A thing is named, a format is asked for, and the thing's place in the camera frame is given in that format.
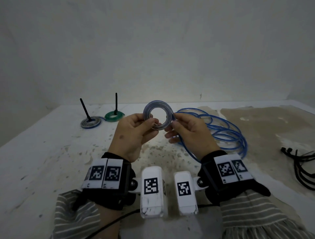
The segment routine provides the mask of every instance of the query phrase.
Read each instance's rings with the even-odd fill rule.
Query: table surface
[[[119,104],[126,115],[141,113],[146,104]],[[253,106],[263,108],[293,105],[312,114],[315,109],[297,101],[260,102],[197,102],[170,103],[174,111],[185,107],[207,106],[213,110]],[[114,105],[87,105],[90,115],[102,115],[114,110]],[[163,118],[157,111],[156,118]],[[48,238],[53,229],[57,195],[79,189],[93,159],[107,151],[117,122],[103,121],[94,129],[85,130],[80,122],[85,118],[81,105],[59,106],[33,126],[0,148],[0,233],[4,238]],[[219,238],[221,213],[218,207],[200,209],[196,216],[178,215],[173,186],[173,173],[188,170],[195,176],[200,164],[179,145],[171,145],[164,131],[145,144],[140,158],[132,164],[137,176],[143,168],[161,166],[169,196],[169,217],[144,220],[132,215],[122,222],[122,238]],[[306,228],[315,232],[315,197],[298,193],[250,165],[254,177],[266,185],[284,205],[290,205]],[[207,203],[202,192],[198,203]],[[126,211],[139,208],[139,197]]]

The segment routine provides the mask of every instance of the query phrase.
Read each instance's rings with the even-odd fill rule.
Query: left hand
[[[131,163],[136,161],[142,145],[158,134],[157,130],[152,129],[154,124],[161,125],[155,118],[144,121],[143,114],[132,114],[122,118],[118,122],[108,152],[119,155]]]

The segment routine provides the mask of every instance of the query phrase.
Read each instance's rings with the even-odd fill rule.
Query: black rod
[[[117,93],[116,93],[116,109],[114,111],[114,115],[117,115]]]
[[[84,105],[84,103],[83,103],[82,98],[80,98],[80,101],[81,101],[81,104],[82,104],[82,106],[83,106],[83,109],[84,109],[84,111],[85,111],[85,113],[86,113],[86,117],[89,119],[89,121],[92,121],[91,117],[90,117],[89,114],[88,114],[88,111],[87,111],[86,108],[85,108],[85,105]]]

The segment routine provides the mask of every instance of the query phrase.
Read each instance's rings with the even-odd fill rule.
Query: hand
[[[203,119],[185,113],[174,113],[174,115],[178,121],[173,121],[165,129],[167,132],[165,138],[170,138],[170,143],[178,143],[179,137],[172,137],[179,134],[187,149],[199,160],[211,152],[220,150]]]
[[[122,118],[117,125],[112,143],[108,149],[129,162],[138,159],[141,146],[157,136],[158,131],[151,129],[154,124],[161,125],[158,119],[151,118],[144,121],[143,114],[132,114]]]

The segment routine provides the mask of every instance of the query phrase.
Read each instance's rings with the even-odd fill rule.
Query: striped sleeve
[[[223,239],[315,239],[315,236],[287,218],[267,197],[247,190],[220,204]]]
[[[81,239],[100,227],[100,214],[94,202],[88,202],[72,210],[72,206],[81,192],[73,190],[58,195],[54,230],[51,239]]]

